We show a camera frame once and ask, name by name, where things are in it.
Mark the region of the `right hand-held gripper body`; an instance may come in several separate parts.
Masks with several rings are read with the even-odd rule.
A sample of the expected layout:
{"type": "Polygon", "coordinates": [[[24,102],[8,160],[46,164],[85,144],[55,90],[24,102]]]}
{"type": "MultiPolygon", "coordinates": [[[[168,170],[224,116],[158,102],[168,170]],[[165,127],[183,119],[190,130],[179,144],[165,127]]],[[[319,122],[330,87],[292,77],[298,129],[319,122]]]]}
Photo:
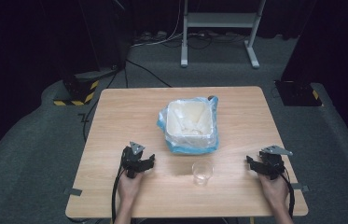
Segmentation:
{"type": "Polygon", "coordinates": [[[264,147],[259,151],[262,160],[262,174],[273,180],[285,171],[283,155],[292,156],[293,152],[279,146],[264,147]]]}

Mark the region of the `black stand base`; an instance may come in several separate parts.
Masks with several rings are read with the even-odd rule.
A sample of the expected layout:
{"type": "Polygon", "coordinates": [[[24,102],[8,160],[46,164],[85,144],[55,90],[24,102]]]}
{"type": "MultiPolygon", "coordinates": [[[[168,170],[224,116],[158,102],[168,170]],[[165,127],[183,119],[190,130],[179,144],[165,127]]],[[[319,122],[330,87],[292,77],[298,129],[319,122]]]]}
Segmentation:
{"type": "Polygon", "coordinates": [[[310,84],[300,84],[294,81],[274,81],[275,87],[286,106],[321,106],[319,94],[310,84]]]}

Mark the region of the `person's left hand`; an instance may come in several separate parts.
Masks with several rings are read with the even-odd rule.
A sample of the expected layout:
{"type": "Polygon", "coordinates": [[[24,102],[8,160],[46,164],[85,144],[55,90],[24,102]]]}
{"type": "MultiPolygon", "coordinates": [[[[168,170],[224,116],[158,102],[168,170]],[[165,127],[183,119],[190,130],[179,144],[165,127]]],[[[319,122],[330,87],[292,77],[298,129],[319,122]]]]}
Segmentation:
{"type": "Polygon", "coordinates": [[[121,203],[133,203],[138,195],[144,174],[139,173],[135,178],[122,175],[118,182],[118,194],[121,203]]]}

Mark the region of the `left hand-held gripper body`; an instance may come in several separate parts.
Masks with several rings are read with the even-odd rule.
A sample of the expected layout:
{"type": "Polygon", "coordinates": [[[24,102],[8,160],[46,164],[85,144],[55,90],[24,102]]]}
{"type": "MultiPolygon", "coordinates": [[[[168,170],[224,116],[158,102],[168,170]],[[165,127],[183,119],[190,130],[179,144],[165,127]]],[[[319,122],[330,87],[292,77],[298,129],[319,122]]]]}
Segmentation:
{"type": "Polygon", "coordinates": [[[121,155],[121,166],[127,171],[127,177],[135,178],[137,173],[142,171],[143,161],[141,160],[145,147],[135,142],[130,142],[123,149],[121,155]]]}

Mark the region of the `clear plastic cup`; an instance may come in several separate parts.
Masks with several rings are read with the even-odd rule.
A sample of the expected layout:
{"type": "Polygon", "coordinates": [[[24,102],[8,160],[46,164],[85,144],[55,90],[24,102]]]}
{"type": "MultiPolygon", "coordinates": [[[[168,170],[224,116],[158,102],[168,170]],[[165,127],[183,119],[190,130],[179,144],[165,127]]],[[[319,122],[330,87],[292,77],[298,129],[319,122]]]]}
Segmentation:
{"type": "Polygon", "coordinates": [[[195,161],[192,165],[193,182],[197,186],[206,186],[214,174],[214,166],[208,160],[195,161]]]}

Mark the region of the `white metal stand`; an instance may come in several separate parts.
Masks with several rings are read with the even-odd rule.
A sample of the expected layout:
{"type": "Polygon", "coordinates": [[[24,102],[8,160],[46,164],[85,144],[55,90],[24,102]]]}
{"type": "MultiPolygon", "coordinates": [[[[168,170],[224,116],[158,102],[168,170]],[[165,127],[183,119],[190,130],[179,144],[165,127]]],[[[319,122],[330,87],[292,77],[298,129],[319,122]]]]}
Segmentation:
{"type": "Polygon", "coordinates": [[[259,0],[258,11],[255,13],[211,13],[189,12],[188,0],[184,0],[180,65],[188,66],[188,28],[250,28],[251,34],[245,39],[244,47],[252,67],[259,69],[260,65],[253,45],[266,1],[259,0]]]}

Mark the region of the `black stand with striped base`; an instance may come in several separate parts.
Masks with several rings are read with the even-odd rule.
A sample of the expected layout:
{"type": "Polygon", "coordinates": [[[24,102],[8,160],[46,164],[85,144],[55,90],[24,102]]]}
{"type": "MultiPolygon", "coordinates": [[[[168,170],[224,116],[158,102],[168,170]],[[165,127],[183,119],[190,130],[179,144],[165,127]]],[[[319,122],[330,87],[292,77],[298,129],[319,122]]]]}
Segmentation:
{"type": "Polygon", "coordinates": [[[63,82],[55,105],[85,105],[98,86],[78,74],[125,66],[129,41],[125,23],[128,0],[39,0],[43,10],[49,51],[63,82]]]}

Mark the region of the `white trash bin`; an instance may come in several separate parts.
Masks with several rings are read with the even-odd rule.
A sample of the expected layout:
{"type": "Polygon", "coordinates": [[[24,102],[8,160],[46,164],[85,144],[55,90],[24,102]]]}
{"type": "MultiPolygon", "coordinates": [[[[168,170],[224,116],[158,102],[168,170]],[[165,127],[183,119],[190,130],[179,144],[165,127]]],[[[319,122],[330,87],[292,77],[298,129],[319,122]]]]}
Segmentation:
{"type": "Polygon", "coordinates": [[[217,141],[216,104],[202,97],[170,102],[165,132],[174,147],[213,147],[217,141]]]}

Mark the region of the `person's right hand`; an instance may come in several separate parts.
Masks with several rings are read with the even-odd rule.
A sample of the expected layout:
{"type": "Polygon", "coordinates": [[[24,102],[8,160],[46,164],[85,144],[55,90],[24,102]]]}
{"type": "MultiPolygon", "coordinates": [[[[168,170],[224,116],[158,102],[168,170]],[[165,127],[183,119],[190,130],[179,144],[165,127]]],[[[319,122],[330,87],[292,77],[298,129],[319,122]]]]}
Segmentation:
{"type": "Polygon", "coordinates": [[[259,175],[258,179],[271,209],[287,209],[286,197],[288,195],[288,187],[284,179],[282,177],[277,177],[276,179],[270,180],[265,175],[259,175]]]}

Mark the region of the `blue translucent bin bag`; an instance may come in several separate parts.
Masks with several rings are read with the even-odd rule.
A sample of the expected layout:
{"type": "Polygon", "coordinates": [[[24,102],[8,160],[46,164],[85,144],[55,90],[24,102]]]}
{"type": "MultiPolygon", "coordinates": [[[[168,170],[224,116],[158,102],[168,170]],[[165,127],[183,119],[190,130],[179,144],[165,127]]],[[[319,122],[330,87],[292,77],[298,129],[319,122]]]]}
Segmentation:
{"type": "MultiPolygon", "coordinates": [[[[216,117],[217,117],[217,105],[218,105],[218,98],[214,95],[211,95],[207,98],[210,101],[213,101],[216,104],[216,117]]],[[[205,153],[211,153],[218,148],[219,140],[218,140],[218,130],[217,130],[217,118],[216,118],[216,137],[217,141],[216,144],[213,147],[208,148],[193,148],[193,147],[174,147],[166,137],[165,132],[165,126],[166,126],[166,114],[167,114],[167,106],[165,106],[159,113],[159,118],[157,121],[157,125],[161,128],[161,130],[164,132],[165,141],[167,143],[168,148],[173,153],[179,153],[179,154],[191,154],[191,155],[201,155],[205,153]]]]}

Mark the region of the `power strip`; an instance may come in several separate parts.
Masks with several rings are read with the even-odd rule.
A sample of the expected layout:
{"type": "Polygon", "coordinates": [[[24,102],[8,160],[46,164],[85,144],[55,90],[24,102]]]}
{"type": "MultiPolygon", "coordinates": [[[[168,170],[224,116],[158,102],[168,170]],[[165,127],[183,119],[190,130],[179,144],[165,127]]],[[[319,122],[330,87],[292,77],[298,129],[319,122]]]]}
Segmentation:
{"type": "Polygon", "coordinates": [[[154,43],[164,40],[167,37],[167,33],[164,31],[157,31],[155,34],[151,32],[142,32],[136,36],[133,40],[135,44],[154,43]]]}

